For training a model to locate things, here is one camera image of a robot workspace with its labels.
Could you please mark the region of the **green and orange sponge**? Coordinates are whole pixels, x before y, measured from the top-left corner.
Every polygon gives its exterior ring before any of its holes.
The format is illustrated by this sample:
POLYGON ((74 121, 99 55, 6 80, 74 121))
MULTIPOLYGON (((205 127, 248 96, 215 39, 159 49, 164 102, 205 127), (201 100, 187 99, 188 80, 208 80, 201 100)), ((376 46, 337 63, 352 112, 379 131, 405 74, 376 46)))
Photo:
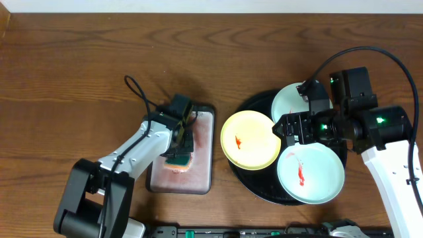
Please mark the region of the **green and orange sponge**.
POLYGON ((165 160, 165 167, 169 169, 174 169, 178 171, 188 170, 191 164, 191 154, 180 154, 176 155, 173 158, 168 158, 165 160))

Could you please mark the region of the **yellow plate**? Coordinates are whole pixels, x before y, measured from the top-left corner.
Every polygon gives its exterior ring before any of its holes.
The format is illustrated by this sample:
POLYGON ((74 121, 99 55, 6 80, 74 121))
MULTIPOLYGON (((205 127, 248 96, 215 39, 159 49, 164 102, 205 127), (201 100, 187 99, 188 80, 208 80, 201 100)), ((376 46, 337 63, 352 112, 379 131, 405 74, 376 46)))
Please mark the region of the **yellow plate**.
POLYGON ((232 164, 248 171, 270 166, 281 149, 272 132, 273 121, 266 115, 243 110, 230 116, 221 129, 221 147, 232 164))

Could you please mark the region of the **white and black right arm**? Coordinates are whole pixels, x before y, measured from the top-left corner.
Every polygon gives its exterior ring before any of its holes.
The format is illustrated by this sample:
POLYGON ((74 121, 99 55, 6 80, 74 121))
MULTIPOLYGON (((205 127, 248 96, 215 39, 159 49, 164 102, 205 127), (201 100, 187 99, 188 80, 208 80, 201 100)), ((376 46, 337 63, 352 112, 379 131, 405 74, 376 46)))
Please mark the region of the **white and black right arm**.
POLYGON ((422 236, 422 167, 402 107, 285 114, 272 131, 285 148, 280 183, 296 200, 322 204, 340 192, 344 169, 333 150, 351 141, 377 185, 394 236, 422 236))

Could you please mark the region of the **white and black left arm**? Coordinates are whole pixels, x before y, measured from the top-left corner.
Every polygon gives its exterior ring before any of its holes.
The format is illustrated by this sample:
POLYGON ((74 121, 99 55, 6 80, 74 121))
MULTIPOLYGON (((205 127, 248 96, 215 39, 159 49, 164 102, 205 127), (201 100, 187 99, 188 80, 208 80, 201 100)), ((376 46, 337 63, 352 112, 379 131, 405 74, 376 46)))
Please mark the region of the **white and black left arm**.
POLYGON ((124 237, 144 226, 130 221, 135 181, 154 159, 179 145, 191 115, 154 112, 137 132, 97 162, 74 164, 54 218, 65 237, 124 237))

